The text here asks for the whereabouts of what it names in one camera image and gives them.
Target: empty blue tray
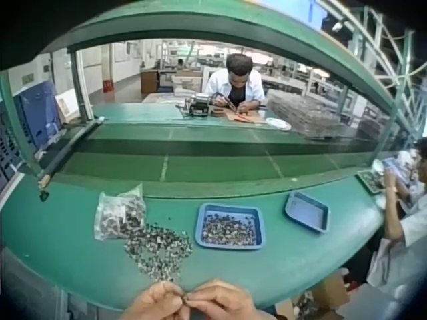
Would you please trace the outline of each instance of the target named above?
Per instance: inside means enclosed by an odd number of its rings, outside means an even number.
[[[254,217],[252,226],[256,237],[255,245],[221,245],[215,243],[207,243],[203,241],[203,226],[208,216],[218,215],[225,217],[229,215],[236,221],[245,221],[246,217]],[[266,234],[264,231],[264,220],[262,213],[255,207],[239,207],[235,205],[220,205],[217,203],[204,203],[199,209],[199,217],[195,228],[195,240],[203,247],[211,247],[217,249],[237,249],[237,250],[256,250],[262,248],[266,244]]]
[[[327,205],[292,191],[285,206],[289,218],[316,232],[325,233],[329,229],[329,208]]]

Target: hand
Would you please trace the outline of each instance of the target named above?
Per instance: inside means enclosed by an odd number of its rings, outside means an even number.
[[[221,280],[212,280],[186,297],[186,303],[211,320],[260,320],[250,294]]]
[[[391,168],[384,170],[384,186],[385,188],[396,186],[396,176]]]
[[[189,320],[183,295],[182,289],[171,282],[156,283],[135,299],[120,320]]]
[[[260,106],[260,102],[257,100],[243,101],[239,103],[238,113],[248,113],[249,110],[256,109]]]
[[[224,97],[216,97],[215,100],[213,100],[213,104],[217,107],[227,107],[228,101]]]
[[[239,103],[238,106],[238,113],[248,113],[248,111],[251,109],[251,103],[249,101],[243,101]]]

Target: stack of trays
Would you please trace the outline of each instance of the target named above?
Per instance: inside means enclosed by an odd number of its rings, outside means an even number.
[[[342,125],[339,116],[310,97],[269,90],[267,107],[305,137],[335,137]]]

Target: metal railing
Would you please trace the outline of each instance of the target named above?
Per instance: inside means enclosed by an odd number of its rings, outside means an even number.
[[[352,50],[353,54],[362,60],[363,63],[367,62],[367,55],[371,54],[375,66],[379,65],[385,71],[385,75],[376,74],[376,68],[374,66],[372,72],[375,78],[383,84],[386,89],[392,87],[396,88],[396,94],[400,94],[401,97],[394,97],[394,100],[398,106],[398,116],[405,118],[406,130],[414,136],[419,137],[418,128],[421,125],[421,121],[424,121],[423,111],[425,112],[425,97],[419,95],[415,89],[411,77],[416,73],[427,69],[427,63],[423,64],[420,68],[412,70],[412,56],[413,56],[413,36],[412,30],[406,30],[404,35],[393,37],[387,26],[384,24],[384,16],[380,13],[375,12],[372,8],[363,7],[356,10],[349,9],[343,6],[337,0],[315,0],[315,2],[334,16],[345,28],[350,30],[354,39],[357,40],[357,50]],[[375,31],[372,35],[371,31],[368,30],[369,20],[372,19],[375,23]],[[386,39],[390,42],[393,48],[393,54],[396,55],[398,64],[394,65],[389,59],[387,54],[382,50],[382,41]],[[399,44],[396,42],[403,40],[404,50],[401,49]]]

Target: sleeve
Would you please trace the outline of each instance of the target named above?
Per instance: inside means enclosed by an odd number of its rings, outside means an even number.
[[[214,93],[218,92],[218,85],[216,81],[216,74],[214,73],[207,82],[207,86],[205,89],[205,93],[208,95],[213,95]]]
[[[405,236],[405,246],[409,247],[423,237],[427,237],[427,209],[423,209],[400,222]]]
[[[252,100],[258,100],[259,102],[264,101],[266,96],[264,95],[264,88],[262,87],[262,78],[258,72],[252,79],[252,89],[254,90]]]

